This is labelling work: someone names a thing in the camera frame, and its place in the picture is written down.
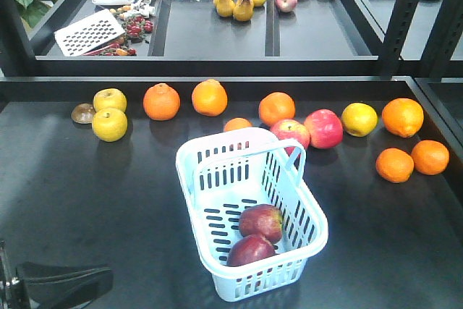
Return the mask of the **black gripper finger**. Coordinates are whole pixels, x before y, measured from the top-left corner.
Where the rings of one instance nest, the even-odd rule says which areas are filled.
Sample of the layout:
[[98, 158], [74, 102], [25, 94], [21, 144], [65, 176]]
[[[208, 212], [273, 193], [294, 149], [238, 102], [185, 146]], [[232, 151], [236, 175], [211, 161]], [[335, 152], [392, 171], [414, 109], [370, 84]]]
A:
[[89, 305], [113, 287], [107, 265], [47, 266], [24, 262], [17, 267], [26, 305]]

